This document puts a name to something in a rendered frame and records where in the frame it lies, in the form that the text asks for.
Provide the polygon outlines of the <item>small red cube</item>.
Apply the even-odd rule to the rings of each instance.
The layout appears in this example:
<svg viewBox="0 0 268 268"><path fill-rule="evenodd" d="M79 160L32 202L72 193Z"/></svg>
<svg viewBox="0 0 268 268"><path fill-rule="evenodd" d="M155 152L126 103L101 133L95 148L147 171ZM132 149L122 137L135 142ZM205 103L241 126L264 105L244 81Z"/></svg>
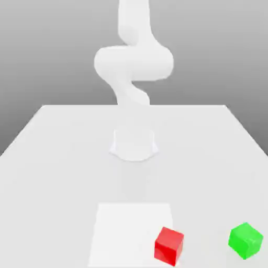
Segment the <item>small red cube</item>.
<svg viewBox="0 0 268 268"><path fill-rule="evenodd" d="M183 250L183 242L183 233L163 227L155 240L154 258L176 266Z"/></svg>

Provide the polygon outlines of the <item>small green cube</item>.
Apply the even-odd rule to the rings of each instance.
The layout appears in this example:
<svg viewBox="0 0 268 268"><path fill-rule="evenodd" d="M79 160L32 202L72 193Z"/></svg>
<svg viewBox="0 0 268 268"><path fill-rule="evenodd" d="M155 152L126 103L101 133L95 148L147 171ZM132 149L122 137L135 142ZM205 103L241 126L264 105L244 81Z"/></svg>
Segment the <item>small green cube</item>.
<svg viewBox="0 0 268 268"><path fill-rule="evenodd" d="M264 236L260 232L249 223L244 222L231 229L228 246L246 260L259 252L263 238Z"/></svg>

